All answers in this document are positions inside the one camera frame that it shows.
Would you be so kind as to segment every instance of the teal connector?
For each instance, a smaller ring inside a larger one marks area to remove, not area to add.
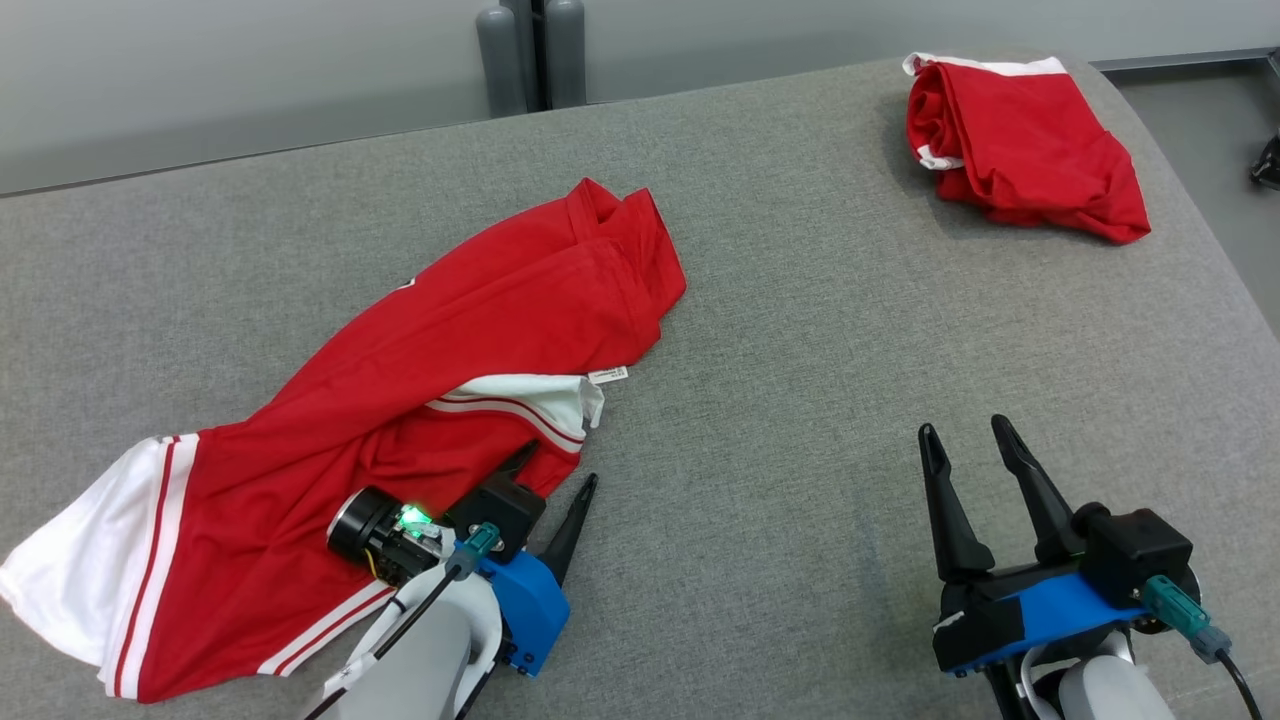
[[[1142,603],[1156,620],[1178,630],[1187,639],[1211,624],[1208,612],[1164,575],[1147,580],[1142,588]]]
[[[457,543],[453,555],[444,561],[444,571],[449,573],[456,568],[457,574],[454,579],[467,579],[475,571],[476,566],[480,565],[480,560],[485,555],[489,555],[489,551],[497,547],[499,542],[502,542],[502,536],[498,532],[498,527],[493,523],[481,523],[466,542],[460,541]]]
[[[1208,612],[1165,575],[1156,575],[1142,588],[1142,605],[1157,620],[1178,630],[1204,662],[1220,660],[1231,650],[1231,638],[1213,626]]]
[[[484,557],[485,555],[489,555],[489,551],[493,550],[494,546],[498,544],[499,539],[502,539],[502,536],[498,532],[497,525],[493,523],[481,523],[480,527],[471,533],[471,537],[467,538],[465,547],[471,552],[475,552],[477,557]]]

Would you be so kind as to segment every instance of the white label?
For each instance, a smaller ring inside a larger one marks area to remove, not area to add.
[[[596,370],[594,373],[586,374],[586,382],[600,386],[604,383],[612,383],[613,380],[627,379],[627,366],[618,365],[617,368],[609,368],[608,370]]]

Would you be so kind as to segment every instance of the camera lens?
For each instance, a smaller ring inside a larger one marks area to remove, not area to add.
[[[347,498],[329,524],[329,550],[347,560],[365,565],[366,552],[380,552],[390,536],[401,501],[390,493],[367,487]]]

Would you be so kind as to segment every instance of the blue bracket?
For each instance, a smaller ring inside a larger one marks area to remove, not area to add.
[[[485,557],[476,573],[493,584],[502,619],[511,630],[511,647],[500,660],[522,675],[536,676],[568,623],[564,592],[547,565],[525,551],[506,565]]]
[[[946,670],[968,673],[977,667],[998,662],[1006,657],[1111,625],[1129,623],[1146,615],[1142,607],[1111,607],[1079,573],[1041,580],[1006,600],[1016,598],[1021,606],[1023,639],[988,652],[970,662]]]

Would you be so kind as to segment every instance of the gray table surface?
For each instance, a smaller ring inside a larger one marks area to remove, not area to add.
[[[1196,542],[1280,714],[1280,345],[1130,108],[1069,67],[1134,156],[1137,245],[940,202],[896,60],[0,200],[0,552],[137,439],[246,416],[419,268],[590,176],[653,190],[689,292],[607,386],[570,624],[476,720],[993,716],[933,661],[915,446],[934,423],[982,538],[1029,561],[992,413],[1073,503],[1151,506]],[[355,635],[143,707],[0,612],[0,716],[292,717]],[[1244,716],[1180,639],[1138,652],[1179,717]]]

